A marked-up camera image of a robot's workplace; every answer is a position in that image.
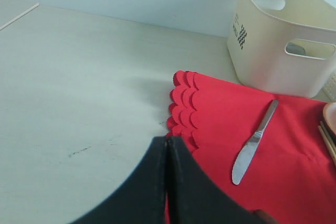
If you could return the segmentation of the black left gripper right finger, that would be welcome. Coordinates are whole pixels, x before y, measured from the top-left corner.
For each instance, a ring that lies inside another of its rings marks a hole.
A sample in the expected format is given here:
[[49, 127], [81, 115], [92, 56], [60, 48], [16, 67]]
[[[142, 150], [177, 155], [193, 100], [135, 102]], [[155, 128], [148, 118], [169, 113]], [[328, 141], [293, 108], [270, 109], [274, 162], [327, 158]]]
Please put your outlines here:
[[166, 188], [170, 223], [264, 223], [222, 192], [176, 136], [167, 138]]

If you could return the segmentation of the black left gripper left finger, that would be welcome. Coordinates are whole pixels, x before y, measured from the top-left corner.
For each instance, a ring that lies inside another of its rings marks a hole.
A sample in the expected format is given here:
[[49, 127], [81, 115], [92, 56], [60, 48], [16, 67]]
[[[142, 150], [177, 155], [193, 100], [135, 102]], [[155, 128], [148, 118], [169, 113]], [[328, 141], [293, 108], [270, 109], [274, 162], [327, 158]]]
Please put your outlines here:
[[153, 138], [130, 176], [73, 223], [165, 223], [166, 137]]

